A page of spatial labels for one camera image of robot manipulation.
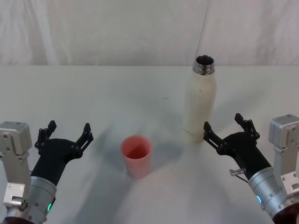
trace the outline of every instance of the fabric backdrop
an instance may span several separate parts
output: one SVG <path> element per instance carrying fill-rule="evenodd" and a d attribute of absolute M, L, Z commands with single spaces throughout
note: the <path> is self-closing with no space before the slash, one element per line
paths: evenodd
<path fill-rule="evenodd" d="M 0 64 L 298 65 L 298 0 L 0 0 Z"/>

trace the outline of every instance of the white water bottle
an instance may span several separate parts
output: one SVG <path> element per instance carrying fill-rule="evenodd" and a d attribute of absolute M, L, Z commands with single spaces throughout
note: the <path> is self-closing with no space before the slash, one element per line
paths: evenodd
<path fill-rule="evenodd" d="M 185 93 L 184 142 L 200 143 L 203 141 L 204 123 L 211 117 L 215 95 L 214 59 L 207 55 L 198 56 Z"/>

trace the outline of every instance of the silver bottle neck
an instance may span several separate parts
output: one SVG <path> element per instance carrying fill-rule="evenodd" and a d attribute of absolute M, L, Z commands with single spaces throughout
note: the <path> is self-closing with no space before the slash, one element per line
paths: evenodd
<path fill-rule="evenodd" d="M 193 71 L 199 75 L 210 75 L 215 71 L 214 59 L 208 55 L 200 55 L 195 59 Z"/>

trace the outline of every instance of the plastic cup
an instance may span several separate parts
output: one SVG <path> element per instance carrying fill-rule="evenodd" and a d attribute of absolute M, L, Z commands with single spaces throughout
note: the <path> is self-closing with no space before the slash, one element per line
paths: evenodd
<path fill-rule="evenodd" d="M 141 179 L 150 172 L 151 151 L 150 140 L 141 135 L 130 136 L 122 142 L 121 153 L 133 178 Z"/>

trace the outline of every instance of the green led light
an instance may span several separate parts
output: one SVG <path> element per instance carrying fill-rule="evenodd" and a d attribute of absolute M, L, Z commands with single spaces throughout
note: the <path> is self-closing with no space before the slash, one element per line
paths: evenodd
<path fill-rule="evenodd" d="M 52 207 L 52 204 L 50 203 L 50 204 L 48 205 L 48 212 L 50 211 L 51 207 Z"/>

